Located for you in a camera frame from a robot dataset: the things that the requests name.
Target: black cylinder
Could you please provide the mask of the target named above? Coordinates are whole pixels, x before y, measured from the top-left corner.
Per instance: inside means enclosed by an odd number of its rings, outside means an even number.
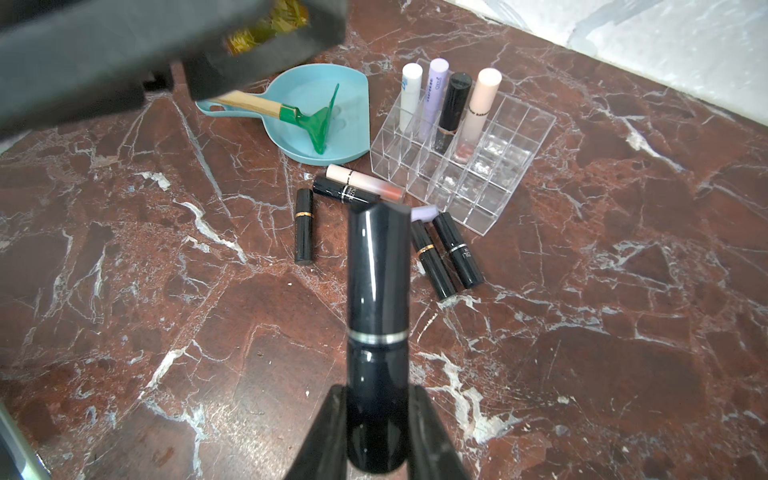
[[[347,242],[347,455],[387,473],[408,453],[410,208],[349,209]]]
[[[312,245],[312,191],[300,188],[296,192],[296,252],[293,262],[309,265],[313,259]]]
[[[316,194],[333,198],[343,204],[375,204],[381,197],[352,185],[341,184],[328,177],[315,177],[312,190]]]
[[[472,77],[466,73],[454,73],[448,81],[448,90],[445,92],[445,100],[442,102],[442,113],[438,122],[435,143],[432,145],[432,148],[440,154],[444,154],[448,150],[448,146],[453,140],[471,87]]]
[[[472,288],[485,282],[480,267],[475,262],[469,247],[464,243],[451,214],[448,212],[439,214],[432,221],[432,224],[435,226],[445,250],[449,253],[464,288]]]
[[[413,248],[416,250],[416,256],[424,267],[424,271],[435,289],[439,300],[445,300],[449,296],[456,294],[456,288],[451,282],[451,277],[445,269],[445,264],[440,258],[435,248],[435,242],[429,236],[429,232],[424,227],[424,222],[417,220],[411,223],[411,238]]]

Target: wooden broom handle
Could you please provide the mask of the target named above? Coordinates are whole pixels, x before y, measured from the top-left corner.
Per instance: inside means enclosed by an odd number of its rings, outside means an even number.
[[[280,118],[280,108],[283,106],[278,101],[256,97],[239,90],[233,90],[220,97],[211,98],[209,101],[242,108],[244,110],[255,111],[256,113],[269,115],[270,117],[275,118]]]

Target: lipstick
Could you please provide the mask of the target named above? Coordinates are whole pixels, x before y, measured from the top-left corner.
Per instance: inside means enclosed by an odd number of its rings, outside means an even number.
[[[496,97],[498,85],[502,82],[502,73],[495,68],[483,68],[478,74],[478,83],[472,92],[467,115],[464,118],[462,132],[458,135],[458,146],[454,159],[459,163],[467,163],[475,151],[475,146],[482,134],[485,119],[491,110],[493,99]]]
[[[400,131],[405,132],[411,123],[416,108],[419,107],[419,94],[422,92],[422,74],[424,69],[417,63],[409,63],[402,68],[402,92],[400,92]]]
[[[343,204],[375,204],[381,200],[379,195],[360,190],[352,185],[340,184],[328,177],[315,177],[312,190],[316,194],[333,198]]]
[[[448,146],[456,134],[458,123],[462,119],[462,111],[467,103],[469,89],[472,87],[472,77],[466,73],[454,73],[448,80],[448,90],[442,103],[442,113],[435,136],[434,149],[440,154],[448,150]]]
[[[406,195],[405,190],[389,182],[355,172],[349,168],[340,167],[339,165],[329,165],[328,170],[326,170],[326,177],[342,184],[352,185],[353,187],[380,195],[381,198],[390,202],[401,203]]]
[[[408,452],[410,209],[349,207],[347,237],[347,457],[387,473]]]
[[[312,191],[300,188],[296,192],[296,252],[293,262],[296,265],[312,263]]]
[[[432,123],[435,122],[447,76],[448,61],[444,58],[436,58],[429,62],[429,80],[427,80],[427,92],[424,94],[422,122],[419,125],[419,140],[421,141],[426,140],[429,136]]]
[[[435,242],[432,241],[429,232],[424,227],[424,222],[421,220],[411,223],[411,240],[413,241],[413,248],[416,250],[416,257],[422,263],[438,299],[442,301],[455,295],[456,288],[451,282],[451,277],[445,269],[440,254],[435,249]]]
[[[472,252],[469,251],[469,247],[464,242],[462,235],[458,232],[451,214],[448,212],[439,214],[432,221],[432,224],[435,226],[435,230],[437,230],[445,250],[448,251],[448,255],[451,257],[456,273],[458,273],[458,278],[462,281],[464,288],[472,288],[485,282],[480,268],[477,262],[475,262]]]

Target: gold band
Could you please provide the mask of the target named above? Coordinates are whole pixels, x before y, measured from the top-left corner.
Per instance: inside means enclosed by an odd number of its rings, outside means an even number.
[[[430,248],[435,248],[435,246],[430,243],[426,247],[424,247],[421,250],[419,250],[418,252],[416,252],[416,256],[420,257],[422,255],[422,253],[424,253],[425,251],[429,250]]]

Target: clear plastic organizer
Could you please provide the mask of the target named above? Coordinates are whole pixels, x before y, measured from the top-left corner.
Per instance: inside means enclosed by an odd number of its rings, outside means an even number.
[[[531,165],[554,124],[554,115],[509,94],[497,93],[477,147],[462,163],[453,158],[458,135],[445,154],[432,148],[440,110],[433,122],[422,125],[429,61],[419,59],[418,63],[424,69],[419,107],[406,130],[400,131],[397,97],[371,145],[371,168],[381,178],[440,211],[451,212],[454,220],[485,235]],[[463,124],[462,119],[457,132]]]

